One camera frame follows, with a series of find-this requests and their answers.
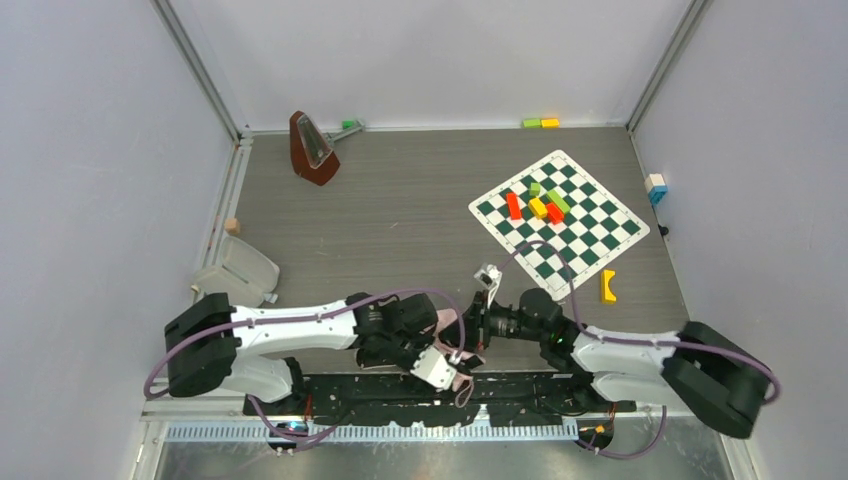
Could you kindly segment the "pink and black folding umbrella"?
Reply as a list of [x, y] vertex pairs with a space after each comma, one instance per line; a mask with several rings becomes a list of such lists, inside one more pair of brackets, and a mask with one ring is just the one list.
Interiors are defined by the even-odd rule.
[[[476, 353], [469, 352], [465, 349], [468, 334], [464, 326], [462, 314], [458, 313], [455, 309], [446, 308], [437, 311], [434, 336], [436, 338], [437, 348], [442, 353], [448, 355], [449, 362], [454, 366], [467, 360], [479, 360]], [[466, 407], [470, 402], [474, 388], [473, 375], [459, 371], [451, 388], [455, 393], [454, 405], [457, 408]]]

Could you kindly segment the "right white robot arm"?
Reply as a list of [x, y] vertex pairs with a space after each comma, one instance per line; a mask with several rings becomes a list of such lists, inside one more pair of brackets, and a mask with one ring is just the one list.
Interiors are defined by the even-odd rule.
[[764, 363], [704, 323], [654, 334], [603, 330], [568, 318], [540, 288], [525, 291], [517, 306], [478, 291], [462, 321], [473, 347], [487, 348], [494, 337], [538, 343], [546, 363], [595, 403], [687, 409], [733, 438], [750, 438], [774, 384]]

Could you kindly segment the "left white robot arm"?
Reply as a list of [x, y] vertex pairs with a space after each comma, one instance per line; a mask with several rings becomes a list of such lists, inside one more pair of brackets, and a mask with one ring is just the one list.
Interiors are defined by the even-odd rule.
[[298, 364], [277, 354], [305, 349], [355, 350], [445, 390], [456, 371], [432, 337], [437, 320], [423, 293], [359, 293], [287, 309], [233, 306], [227, 294], [210, 294], [164, 329], [167, 392], [186, 398], [224, 388], [277, 402], [303, 391]]

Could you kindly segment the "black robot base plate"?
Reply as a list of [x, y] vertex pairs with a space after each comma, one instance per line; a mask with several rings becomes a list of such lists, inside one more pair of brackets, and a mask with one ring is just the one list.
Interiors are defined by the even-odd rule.
[[408, 374], [311, 374], [281, 401], [261, 403], [267, 417], [306, 413], [324, 426], [466, 426], [486, 412], [490, 424], [552, 425], [560, 417], [629, 413], [632, 400], [603, 399], [591, 381], [554, 372], [482, 373], [470, 392], [438, 391]]

